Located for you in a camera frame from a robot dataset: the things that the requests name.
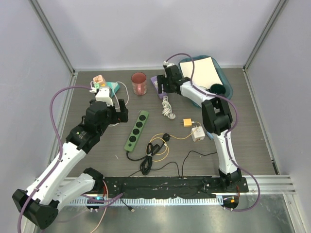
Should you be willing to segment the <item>purple power strip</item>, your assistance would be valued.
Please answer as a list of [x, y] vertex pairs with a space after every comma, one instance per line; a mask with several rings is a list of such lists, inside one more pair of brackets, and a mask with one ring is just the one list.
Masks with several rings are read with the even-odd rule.
[[167, 93], [165, 93], [165, 92], [162, 92], [162, 93], [159, 93], [159, 92], [158, 92], [157, 76], [151, 77], [150, 80], [151, 80], [151, 82], [152, 82], [152, 84], [153, 84], [153, 86], [154, 86], [154, 88], [155, 88], [155, 91], [156, 91], [156, 93], [157, 93], [157, 95], [158, 95], [158, 97], [159, 97], [160, 99], [163, 99], [165, 96], [167, 96]]

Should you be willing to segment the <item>green power strip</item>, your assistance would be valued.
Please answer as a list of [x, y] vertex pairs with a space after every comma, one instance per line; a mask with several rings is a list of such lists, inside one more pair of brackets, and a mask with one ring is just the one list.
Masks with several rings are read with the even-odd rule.
[[145, 110], [141, 110], [140, 114], [134, 124], [134, 127], [124, 145], [124, 150], [128, 152], [133, 152], [136, 144], [138, 143], [138, 140], [142, 134], [142, 131], [144, 129], [144, 126], [147, 122], [149, 116], [149, 112]]

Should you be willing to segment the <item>yellow charger plug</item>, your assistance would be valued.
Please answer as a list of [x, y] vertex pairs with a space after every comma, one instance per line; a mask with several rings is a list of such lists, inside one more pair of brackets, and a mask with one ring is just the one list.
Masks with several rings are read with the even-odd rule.
[[193, 125], [193, 121], [191, 118], [184, 118], [182, 121], [181, 121], [181, 124], [184, 126], [184, 127], [191, 127]]

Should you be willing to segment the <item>white cube adapter plug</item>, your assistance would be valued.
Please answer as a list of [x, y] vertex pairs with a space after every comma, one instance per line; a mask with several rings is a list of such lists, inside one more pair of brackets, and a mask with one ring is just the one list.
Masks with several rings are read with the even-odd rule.
[[190, 134], [193, 142], [202, 141], [206, 136], [202, 126], [193, 127]]

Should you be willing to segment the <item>blue charger plug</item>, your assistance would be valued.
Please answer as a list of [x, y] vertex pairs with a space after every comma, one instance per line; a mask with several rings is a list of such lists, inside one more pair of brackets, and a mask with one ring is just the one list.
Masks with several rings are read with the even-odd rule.
[[213, 135], [211, 134], [211, 133], [209, 133], [209, 132], [206, 132], [206, 134], [207, 134], [207, 136], [211, 139], [211, 140], [213, 140]]

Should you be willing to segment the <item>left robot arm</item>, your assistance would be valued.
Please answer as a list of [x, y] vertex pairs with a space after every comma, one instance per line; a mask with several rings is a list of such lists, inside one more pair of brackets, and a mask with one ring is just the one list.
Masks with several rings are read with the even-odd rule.
[[81, 123], [71, 129], [58, 156], [26, 190], [17, 189], [13, 193], [12, 198], [20, 214], [38, 228], [44, 230], [49, 227], [61, 209], [76, 197], [87, 192], [97, 194], [102, 191], [104, 176], [91, 167], [62, 188], [59, 186], [100, 141], [110, 124], [128, 121], [124, 100], [118, 102], [120, 111], [106, 102], [91, 100]]

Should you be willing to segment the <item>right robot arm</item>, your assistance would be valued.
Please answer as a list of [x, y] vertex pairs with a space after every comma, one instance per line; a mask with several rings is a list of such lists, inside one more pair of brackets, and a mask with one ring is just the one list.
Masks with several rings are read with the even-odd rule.
[[212, 94], [183, 77], [177, 65], [165, 62], [165, 74], [157, 76], [158, 92], [177, 93], [201, 105], [203, 126], [213, 135], [219, 160], [219, 185], [226, 192], [232, 191], [242, 179], [231, 143], [232, 114], [228, 99]]

